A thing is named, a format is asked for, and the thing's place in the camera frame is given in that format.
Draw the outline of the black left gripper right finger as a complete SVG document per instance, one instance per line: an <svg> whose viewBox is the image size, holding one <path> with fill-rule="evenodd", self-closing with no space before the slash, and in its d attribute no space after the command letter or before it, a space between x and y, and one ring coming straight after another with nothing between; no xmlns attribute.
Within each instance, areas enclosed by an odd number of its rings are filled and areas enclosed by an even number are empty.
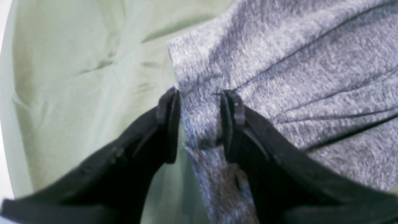
<svg viewBox="0 0 398 224"><path fill-rule="evenodd" d="M228 163L247 175L261 224L393 224L397 196L351 181L299 152L231 90L220 95Z"/></svg>

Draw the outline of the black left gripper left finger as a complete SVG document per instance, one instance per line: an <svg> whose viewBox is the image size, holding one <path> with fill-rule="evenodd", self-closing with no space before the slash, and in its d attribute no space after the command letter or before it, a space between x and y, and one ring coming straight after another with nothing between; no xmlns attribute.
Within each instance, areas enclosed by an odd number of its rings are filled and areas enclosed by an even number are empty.
<svg viewBox="0 0 398 224"><path fill-rule="evenodd" d="M4 200L1 218L16 224L139 224L155 173L175 163L179 120L180 95L173 87L121 136L58 181Z"/></svg>

